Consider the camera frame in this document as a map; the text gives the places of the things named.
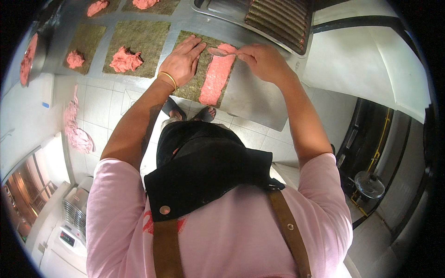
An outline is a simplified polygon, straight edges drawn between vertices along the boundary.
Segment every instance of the slipper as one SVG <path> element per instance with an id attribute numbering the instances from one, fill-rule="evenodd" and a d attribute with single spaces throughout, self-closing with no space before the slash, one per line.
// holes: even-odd
<path id="1" fill-rule="evenodd" d="M 204 121 L 204 122 L 206 122 L 206 123 L 210 123 L 211 121 L 214 120 L 214 117 L 212 117 L 212 115 L 210 115 L 209 107 L 208 107 L 208 106 L 206 106 L 206 107 L 204 107 L 203 109 L 201 109 L 201 111 L 199 111 L 199 113 L 196 114 L 196 116 L 193 117 L 193 118 L 191 119 L 191 121 L 194 121 L 196 118 L 199 118 L 199 119 L 201 119 L 201 121 Z"/>
<path id="2" fill-rule="evenodd" d="M 176 102 L 171 97 L 168 97 L 167 101 L 164 103 L 164 106 L 162 107 L 162 111 L 165 114 L 167 114 L 167 116 L 170 117 L 170 111 L 172 111 L 172 110 L 178 111 L 179 114 L 181 114 L 181 116 L 182 116 L 181 120 L 182 121 L 186 121 L 187 120 L 186 113 L 181 108 L 179 108 L 179 106 L 176 104 Z"/>

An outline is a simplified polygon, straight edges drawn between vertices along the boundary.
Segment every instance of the metal snap button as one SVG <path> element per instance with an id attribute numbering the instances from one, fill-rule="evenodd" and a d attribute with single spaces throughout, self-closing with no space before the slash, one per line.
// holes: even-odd
<path id="1" fill-rule="evenodd" d="M 161 214 L 163 214 L 163 215 L 165 215 L 165 214 L 169 214 L 169 212 L 170 212 L 170 207 L 167 206 L 167 205 L 163 205 L 163 206 L 159 209 L 159 212 L 160 212 Z"/>

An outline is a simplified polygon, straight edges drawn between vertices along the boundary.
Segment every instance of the spoon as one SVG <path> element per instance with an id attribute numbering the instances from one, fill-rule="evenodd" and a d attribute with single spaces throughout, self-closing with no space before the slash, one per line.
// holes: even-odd
<path id="1" fill-rule="evenodd" d="M 237 55 L 235 53 L 230 53 L 227 52 L 226 50 L 222 50 L 222 49 L 218 49 L 218 48 L 214 48 L 214 47 L 209 47 L 207 49 L 207 51 L 217 57 L 225 57 L 225 56 L 229 56 L 229 55 Z"/>

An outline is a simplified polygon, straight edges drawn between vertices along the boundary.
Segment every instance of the gold bracelet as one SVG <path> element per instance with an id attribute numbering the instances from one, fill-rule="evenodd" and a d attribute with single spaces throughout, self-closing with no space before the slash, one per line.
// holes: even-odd
<path id="1" fill-rule="evenodd" d="M 176 86 L 176 81 L 174 80 L 174 78 L 173 78 L 170 74 L 168 74 L 168 73 L 166 73 L 166 72 L 158 72 L 158 75 L 157 75 L 156 77 L 159 77 L 160 74 L 165 74 L 165 75 L 167 75 L 168 77 L 170 77 L 170 79 L 173 81 L 173 84 L 174 84 L 174 91 L 173 91 L 173 92 L 176 92 L 176 89 L 177 89 L 178 87 Z"/>

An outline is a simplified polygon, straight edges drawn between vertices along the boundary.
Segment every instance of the tattoo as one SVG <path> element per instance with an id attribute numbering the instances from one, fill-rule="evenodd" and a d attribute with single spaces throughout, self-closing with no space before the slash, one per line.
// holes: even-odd
<path id="1" fill-rule="evenodd" d="M 153 131 L 154 124 L 156 123 L 156 119 L 158 118 L 159 111 L 161 111 L 162 105 L 158 104 L 155 106 L 150 107 L 150 119 L 148 122 L 147 129 L 145 131 L 145 135 L 142 138 L 141 143 L 141 156 L 144 157 L 145 152 L 147 151 L 148 143 L 150 142 L 151 133 Z"/>

